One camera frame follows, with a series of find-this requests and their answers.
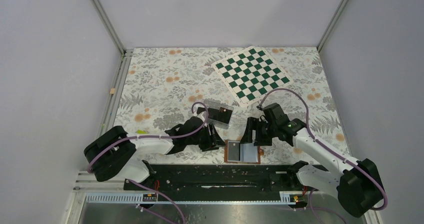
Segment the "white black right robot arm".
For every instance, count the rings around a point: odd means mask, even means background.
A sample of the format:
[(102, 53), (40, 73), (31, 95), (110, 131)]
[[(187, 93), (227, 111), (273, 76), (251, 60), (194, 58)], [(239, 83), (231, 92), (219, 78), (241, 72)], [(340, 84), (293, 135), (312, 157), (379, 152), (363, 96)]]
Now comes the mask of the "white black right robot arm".
[(303, 186), (315, 188), (338, 200), (351, 216), (359, 218), (386, 199), (382, 181), (374, 162), (344, 155), (313, 137), (307, 124), (289, 119), (277, 103), (262, 109), (260, 118), (249, 117), (241, 144), (271, 146), (277, 138), (299, 148), (325, 169), (298, 161), (288, 170), (287, 185), (293, 190)]

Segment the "clear acrylic card box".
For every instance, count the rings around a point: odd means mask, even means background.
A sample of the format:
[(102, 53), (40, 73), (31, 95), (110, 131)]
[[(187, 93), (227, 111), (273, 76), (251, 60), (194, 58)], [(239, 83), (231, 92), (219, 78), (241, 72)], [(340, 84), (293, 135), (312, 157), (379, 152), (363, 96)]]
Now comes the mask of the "clear acrylic card box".
[(216, 128), (227, 130), (234, 111), (234, 107), (212, 100), (202, 101), (208, 109), (207, 123), (213, 124)]

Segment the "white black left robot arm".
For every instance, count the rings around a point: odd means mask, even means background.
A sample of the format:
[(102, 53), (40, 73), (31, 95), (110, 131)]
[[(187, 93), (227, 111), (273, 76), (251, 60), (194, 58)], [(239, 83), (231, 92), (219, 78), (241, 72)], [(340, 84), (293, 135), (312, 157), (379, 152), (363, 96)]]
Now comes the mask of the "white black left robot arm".
[(173, 155), (188, 146), (198, 146), (207, 152), (225, 144), (215, 126), (205, 123), (199, 114), (158, 135), (136, 133), (129, 136), (121, 125), (114, 126), (90, 143), (83, 154), (88, 161), (87, 171), (94, 174), (98, 182), (122, 177), (148, 190), (154, 186), (155, 176), (147, 161), (138, 160), (139, 155)]

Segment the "brown leather card holder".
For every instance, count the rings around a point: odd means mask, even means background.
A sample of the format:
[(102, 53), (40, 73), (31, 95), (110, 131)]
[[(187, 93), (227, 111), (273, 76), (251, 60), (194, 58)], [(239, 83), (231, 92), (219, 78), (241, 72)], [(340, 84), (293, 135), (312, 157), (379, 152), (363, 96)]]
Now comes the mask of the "brown leather card holder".
[(240, 161), (228, 161), (227, 148), (228, 142), (239, 142), (237, 140), (226, 140), (224, 148), (224, 162), (229, 164), (247, 164), (259, 165), (261, 163), (261, 155), (263, 150), (259, 146), (254, 146), (253, 143), (240, 144)]

